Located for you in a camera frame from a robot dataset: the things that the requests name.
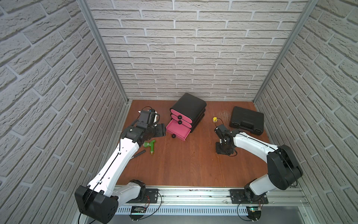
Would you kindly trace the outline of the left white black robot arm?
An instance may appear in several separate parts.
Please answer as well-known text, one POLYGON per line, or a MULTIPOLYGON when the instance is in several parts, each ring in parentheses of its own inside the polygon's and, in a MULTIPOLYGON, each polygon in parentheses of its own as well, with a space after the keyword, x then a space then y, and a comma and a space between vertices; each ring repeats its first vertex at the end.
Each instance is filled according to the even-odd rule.
POLYGON ((87 186, 79 186, 75 193, 80 214, 84 214, 102 224, 107 224, 114 217, 119 206, 133 200, 148 200, 145 183, 132 180, 115 191, 117 180, 128 162, 144 142, 151 138, 166 135, 165 124, 156 124, 146 129, 129 126, 126 128, 111 157, 96 177, 87 186))

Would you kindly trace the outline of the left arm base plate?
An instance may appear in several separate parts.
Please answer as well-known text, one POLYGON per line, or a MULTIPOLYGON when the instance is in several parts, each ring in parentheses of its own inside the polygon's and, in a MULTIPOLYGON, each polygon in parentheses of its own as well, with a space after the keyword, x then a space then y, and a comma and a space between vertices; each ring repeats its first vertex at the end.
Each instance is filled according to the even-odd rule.
POLYGON ((145 193, 143 193, 142 197, 133 199, 133 203, 150 203, 150 204, 157 204, 158 201, 160 202, 160 196, 158 195, 159 189, 157 188, 149 188, 145 189, 145 193))

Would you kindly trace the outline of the black pink drawer cabinet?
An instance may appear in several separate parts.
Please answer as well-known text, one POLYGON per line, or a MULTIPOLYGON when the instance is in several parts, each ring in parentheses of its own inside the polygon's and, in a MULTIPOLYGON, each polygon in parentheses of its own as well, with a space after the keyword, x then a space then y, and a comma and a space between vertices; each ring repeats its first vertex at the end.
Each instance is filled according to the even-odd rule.
POLYGON ((185 93, 170 108, 171 120, 167 132, 172 138, 185 141, 205 116, 207 103, 189 93, 185 93))

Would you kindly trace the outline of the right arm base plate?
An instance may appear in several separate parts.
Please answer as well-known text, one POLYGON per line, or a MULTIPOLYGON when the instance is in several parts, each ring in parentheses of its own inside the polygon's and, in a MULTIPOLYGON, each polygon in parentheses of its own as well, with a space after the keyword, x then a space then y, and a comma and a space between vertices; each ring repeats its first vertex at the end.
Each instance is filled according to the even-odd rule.
POLYGON ((255 195, 250 189, 230 189, 230 198, 232 204, 240 203, 256 203, 256 204, 268 204, 268 198, 266 194, 261 194, 259 196, 255 195))

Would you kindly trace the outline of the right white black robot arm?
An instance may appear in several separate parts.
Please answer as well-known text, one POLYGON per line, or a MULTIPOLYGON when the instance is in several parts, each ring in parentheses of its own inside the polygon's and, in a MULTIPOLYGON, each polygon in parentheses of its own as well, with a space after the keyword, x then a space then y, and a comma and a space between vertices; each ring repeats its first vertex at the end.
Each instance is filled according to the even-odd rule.
POLYGON ((236 149, 241 148, 266 162, 268 173, 244 187, 244 198, 249 201, 255 201, 255 197, 271 190, 296 186, 303 176, 302 168, 289 146, 265 143, 245 132, 230 131, 224 125, 217 126, 214 132, 220 139, 215 143, 217 154, 233 157, 238 155, 236 149))

